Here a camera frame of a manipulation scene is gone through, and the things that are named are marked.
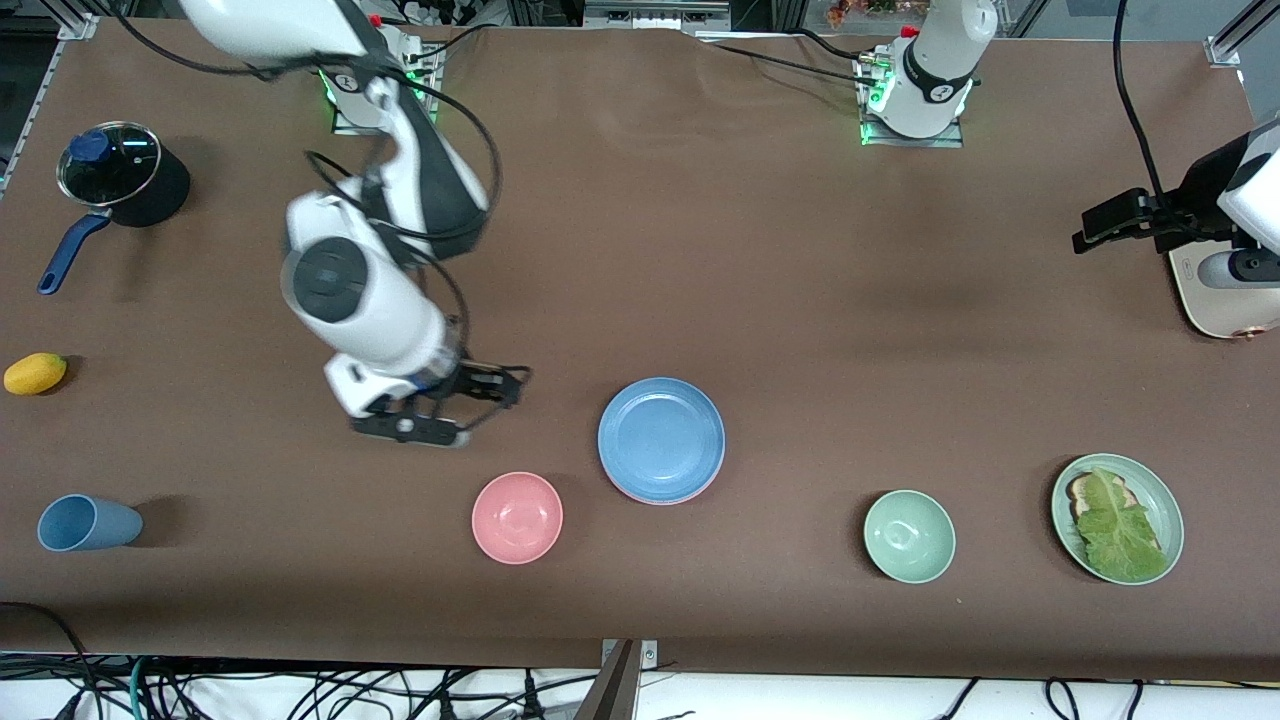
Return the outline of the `blue plate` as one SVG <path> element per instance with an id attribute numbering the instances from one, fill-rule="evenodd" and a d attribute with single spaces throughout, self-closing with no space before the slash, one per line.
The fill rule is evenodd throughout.
<path id="1" fill-rule="evenodd" d="M 719 473 L 727 436 L 719 410 L 701 389 L 677 378 L 650 377 L 626 386 L 607 404 L 596 451 L 605 474 Z"/>

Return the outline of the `pink plate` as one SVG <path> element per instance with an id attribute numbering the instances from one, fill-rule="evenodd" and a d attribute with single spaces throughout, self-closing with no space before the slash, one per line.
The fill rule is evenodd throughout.
<path id="1" fill-rule="evenodd" d="M 652 477 L 637 473 L 605 474 L 611 484 L 625 496 L 652 506 L 671 506 L 687 502 L 716 480 L 717 471 L 686 471 L 672 477 Z"/>

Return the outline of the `small pink bowl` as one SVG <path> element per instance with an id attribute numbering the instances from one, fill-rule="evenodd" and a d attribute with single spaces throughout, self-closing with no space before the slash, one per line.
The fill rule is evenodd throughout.
<path id="1" fill-rule="evenodd" d="M 471 511 L 477 547 L 504 565 L 525 565 L 545 556 L 558 541 L 563 521 L 558 492 L 530 471 L 511 471 L 489 480 Z"/>

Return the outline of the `bread slice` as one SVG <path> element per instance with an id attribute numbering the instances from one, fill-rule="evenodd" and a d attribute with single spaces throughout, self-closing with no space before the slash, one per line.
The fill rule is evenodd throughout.
<path id="1" fill-rule="evenodd" d="M 1116 512 L 1139 503 L 1123 477 L 1103 469 L 1076 477 L 1068 484 L 1066 493 L 1075 520 L 1091 510 Z"/>

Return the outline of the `green plate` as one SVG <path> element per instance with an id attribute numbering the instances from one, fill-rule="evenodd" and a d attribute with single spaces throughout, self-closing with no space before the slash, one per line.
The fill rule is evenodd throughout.
<path id="1" fill-rule="evenodd" d="M 1068 484 L 1079 475 L 1105 469 L 1126 480 L 1138 501 L 1146 506 L 1157 539 L 1169 559 L 1167 570 L 1157 579 L 1140 584 L 1111 582 L 1085 565 L 1084 544 L 1076 533 L 1070 512 Z M 1048 495 L 1050 523 L 1056 537 L 1070 557 L 1091 575 L 1119 585 L 1148 585 L 1165 578 L 1181 557 L 1185 544 L 1185 527 L 1180 506 L 1170 488 L 1149 468 L 1132 457 L 1117 454 L 1089 454 L 1071 460 L 1060 473 Z"/>

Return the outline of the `green lettuce leaf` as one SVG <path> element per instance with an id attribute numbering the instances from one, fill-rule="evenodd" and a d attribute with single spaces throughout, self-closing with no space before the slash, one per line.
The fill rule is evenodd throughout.
<path id="1" fill-rule="evenodd" d="M 1091 510 L 1075 525 L 1085 565 L 1111 582 L 1147 583 L 1169 569 L 1169 557 L 1140 502 L 1116 512 Z"/>

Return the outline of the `brown table cover mat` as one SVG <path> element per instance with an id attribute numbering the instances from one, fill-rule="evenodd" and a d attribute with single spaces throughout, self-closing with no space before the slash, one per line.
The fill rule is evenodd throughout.
<path id="1" fill-rule="evenodd" d="M 485 363 L 529 365 L 463 448 L 358 436 L 330 350 L 282 297 L 283 209 L 308 149 L 356 168 L 312 76 L 206 76 L 119 26 L 73 42 L 0 200 L 0 372 L 77 359 L 52 395 L 0 389 L 0 601 L 93 652 L 588 667 L 657 639 L 682 670 L 956 676 L 1280 676 L 1280 337 L 1213 342 L 1149 245 L 1076 256 L 1080 214 L 1143 168 L 1101 42 L 992 45 L 959 150 L 861 146 L 832 79 L 673 31 L 502 29 L 451 94 L 504 190 L 449 263 Z M 58 187 L 76 135 L 150 128 L 189 197 L 91 234 Z M 712 486 L 618 492 L 607 404 L 671 377 L 719 410 Z M 1050 523 L 1089 454 L 1149 468 L 1181 510 L 1176 566 L 1103 582 Z M 554 547 L 504 565 L 471 511 L 511 471 L 556 488 Z M 951 516 L 937 580 L 884 575 L 867 510 L 915 489 Z M 45 550 L 67 495 L 136 510 L 132 543 Z"/>

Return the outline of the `orange flowers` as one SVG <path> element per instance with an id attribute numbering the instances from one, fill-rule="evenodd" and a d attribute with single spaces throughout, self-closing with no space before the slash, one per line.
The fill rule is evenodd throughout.
<path id="1" fill-rule="evenodd" d="M 905 26 L 923 22 L 929 8 L 931 0 L 829 0 L 824 18 L 832 29 L 855 20 Z"/>

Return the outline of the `small green bowl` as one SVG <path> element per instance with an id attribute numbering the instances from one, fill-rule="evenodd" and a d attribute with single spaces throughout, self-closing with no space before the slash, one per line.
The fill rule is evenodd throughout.
<path id="1" fill-rule="evenodd" d="M 957 550 L 957 533 L 945 507 L 915 489 L 893 489 L 867 510 L 863 544 L 888 578 L 925 584 L 941 578 Z"/>

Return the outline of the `white power strip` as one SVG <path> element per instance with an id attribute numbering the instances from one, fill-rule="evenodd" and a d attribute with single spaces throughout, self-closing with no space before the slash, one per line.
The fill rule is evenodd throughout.
<path id="1" fill-rule="evenodd" d="M 470 26 L 486 0 L 389 0 L 411 26 Z"/>

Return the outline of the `blue cup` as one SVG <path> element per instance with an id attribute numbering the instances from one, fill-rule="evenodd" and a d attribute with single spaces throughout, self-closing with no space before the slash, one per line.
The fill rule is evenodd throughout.
<path id="1" fill-rule="evenodd" d="M 129 506 L 88 495 L 67 495 L 42 511 L 36 536 L 47 551 L 84 552 L 129 544 L 143 525 L 142 516 Z"/>

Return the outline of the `yellow lemon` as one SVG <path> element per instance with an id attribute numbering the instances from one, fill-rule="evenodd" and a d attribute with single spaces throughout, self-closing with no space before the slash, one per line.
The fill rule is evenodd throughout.
<path id="1" fill-rule="evenodd" d="M 3 377 L 6 392 L 14 396 L 36 396 L 55 388 L 65 377 L 68 361 L 58 354 L 31 354 L 13 363 Z"/>

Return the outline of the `aluminium frame rail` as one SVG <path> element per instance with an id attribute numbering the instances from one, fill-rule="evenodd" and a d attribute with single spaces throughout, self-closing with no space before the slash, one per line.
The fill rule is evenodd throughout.
<path id="1" fill-rule="evenodd" d="M 0 199 L 70 41 L 97 24 L 86 0 L 0 0 Z"/>
<path id="2" fill-rule="evenodd" d="M 1240 50 L 1280 19 L 1280 0 L 1249 0 L 1216 35 L 1204 41 L 1212 67 L 1238 67 Z"/>

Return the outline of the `dark brown post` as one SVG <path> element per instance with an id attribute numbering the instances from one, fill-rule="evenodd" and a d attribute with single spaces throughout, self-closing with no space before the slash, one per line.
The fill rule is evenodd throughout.
<path id="1" fill-rule="evenodd" d="M 573 720 L 634 720 L 645 659 L 643 641 L 607 641 L 602 669 Z"/>

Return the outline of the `aluminium frame beam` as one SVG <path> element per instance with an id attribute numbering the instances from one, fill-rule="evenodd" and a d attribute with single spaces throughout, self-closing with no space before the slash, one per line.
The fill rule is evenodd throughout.
<path id="1" fill-rule="evenodd" d="M 731 5 L 730 0 L 584 0 L 582 27 L 730 32 Z"/>

